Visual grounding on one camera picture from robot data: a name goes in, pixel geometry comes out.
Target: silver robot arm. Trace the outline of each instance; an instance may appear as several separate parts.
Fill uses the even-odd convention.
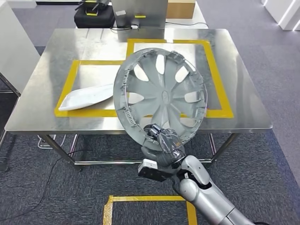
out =
[[[187,156],[181,166],[187,171],[180,182],[181,195],[194,205],[210,224],[254,225],[225,197],[196,157]]]
[[[147,159],[139,166],[139,176],[164,181],[177,175],[180,180],[179,194],[194,205],[210,225],[254,225],[225,197],[202,163],[194,156],[186,156],[183,144],[174,130],[156,124],[147,125],[144,130],[158,141],[162,151],[142,147]],[[171,169],[159,169],[158,165]]]

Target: yellow tape square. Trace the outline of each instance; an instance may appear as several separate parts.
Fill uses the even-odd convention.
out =
[[[74,60],[58,100],[57,107],[54,109],[54,115],[57,117],[117,117],[117,113],[114,109],[89,109],[83,108],[71,111],[59,111],[59,107],[64,98],[72,91],[75,81],[77,71],[80,65],[82,66],[119,66],[123,60]]]
[[[134,52],[135,43],[167,43],[164,39],[128,39],[127,54],[129,55]],[[202,45],[207,58],[208,65],[210,69],[213,82],[215,86],[216,95],[219,101],[221,109],[207,109],[207,118],[234,118],[234,114],[231,105],[226,95],[226,92],[222,82],[222,79],[216,66],[216,60],[213,56],[212,48],[209,41],[207,40],[173,40],[175,44],[197,44]],[[54,114],[57,117],[117,117],[117,113],[113,109],[78,109],[72,111],[59,111],[58,108],[61,105],[63,100],[72,91],[72,87],[75,82],[77,70],[80,65],[121,65],[123,60],[75,60],[71,65],[69,73],[66,80],[63,91],[54,109]]]
[[[103,225],[112,225],[112,207],[114,202],[145,202],[145,201],[185,201],[181,196],[112,196],[110,195],[104,206]],[[186,202],[188,225],[197,225],[196,209],[194,205]]]
[[[167,43],[168,41],[164,39],[128,39],[127,54],[128,57],[134,52],[135,43]],[[219,73],[218,67],[213,56],[210,44],[207,40],[173,40],[174,44],[194,44],[202,45],[204,49],[208,65],[212,74],[213,82],[216,88],[216,92],[221,106],[221,109],[207,109],[207,118],[234,118],[234,114],[229,104],[228,98],[222,82],[221,76]]]

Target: black case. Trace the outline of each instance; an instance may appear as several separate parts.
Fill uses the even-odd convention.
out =
[[[78,28],[111,28],[114,26],[115,15],[112,6],[108,6],[98,15],[87,15],[84,7],[80,7],[74,16]]]

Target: cardboard box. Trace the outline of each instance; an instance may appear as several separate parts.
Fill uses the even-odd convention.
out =
[[[167,19],[192,19],[196,0],[168,0]]]

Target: table top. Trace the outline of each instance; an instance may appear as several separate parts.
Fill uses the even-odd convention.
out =
[[[147,47],[177,51],[206,82],[201,133],[249,133],[272,123],[227,30],[57,29],[5,126],[16,134],[123,134],[110,98],[83,110],[60,112],[72,90],[113,83],[119,65]]]

